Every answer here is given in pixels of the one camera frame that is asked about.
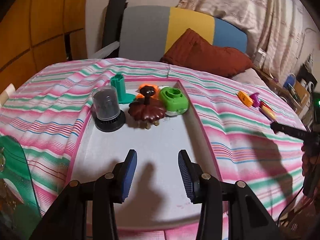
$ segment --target striped bedsheet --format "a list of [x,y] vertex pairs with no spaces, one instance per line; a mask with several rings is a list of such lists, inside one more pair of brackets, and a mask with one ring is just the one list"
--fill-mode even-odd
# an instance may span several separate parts
[[[239,90],[259,92],[278,122],[303,128],[294,111],[268,88],[157,62],[71,61],[43,69],[0,109],[0,134],[14,136],[24,148],[42,214],[63,189],[90,114],[92,90],[117,73],[125,78],[179,79],[204,126],[221,179],[247,182],[274,219],[302,186],[302,141],[283,133],[275,135],[270,121],[257,109],[243,105],[236,95]],[[190,233],[190,228],[194,231],[196,226],[183,230]],[[161,231],[155,239],[162,239],[162,234],[166,239],[188,239],[180,238],[184,233],[179,230]]]

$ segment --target purple toy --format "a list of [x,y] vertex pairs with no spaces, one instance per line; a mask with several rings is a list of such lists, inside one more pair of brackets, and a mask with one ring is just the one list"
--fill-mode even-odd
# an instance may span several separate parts
[[254,93],[250,96],[250,98],[253,100],[253,107],[258,107],[260,105],[260,101],[258,98],[259,92]]

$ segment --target black plastic base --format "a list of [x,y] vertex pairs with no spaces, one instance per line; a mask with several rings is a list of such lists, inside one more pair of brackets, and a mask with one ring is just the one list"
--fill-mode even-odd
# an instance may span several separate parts
[[120,129],[125,124],[125,114],[121,110],[120,114],[112,120],[102,121],[102,120],[98,119],[97,117],[95,117],[94,122],[96,124],[96,127],[100,131],[114,132],[114,131]]

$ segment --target clear plastic cup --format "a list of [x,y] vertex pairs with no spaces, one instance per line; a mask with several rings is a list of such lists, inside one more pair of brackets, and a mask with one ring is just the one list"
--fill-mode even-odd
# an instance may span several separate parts
[[92,92],[92,100],[97,118],[108,121],[120,114],[117,90],[113,86],[104,86]]

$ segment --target curtain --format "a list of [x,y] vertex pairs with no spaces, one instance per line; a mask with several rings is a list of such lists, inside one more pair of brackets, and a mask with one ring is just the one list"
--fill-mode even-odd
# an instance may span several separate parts
[[299,0],[181,0],[179,8],[223,19],[247,34],[246,53],[267,52],[263,71],[284,83],[296,63],[302,33],[303,5]]

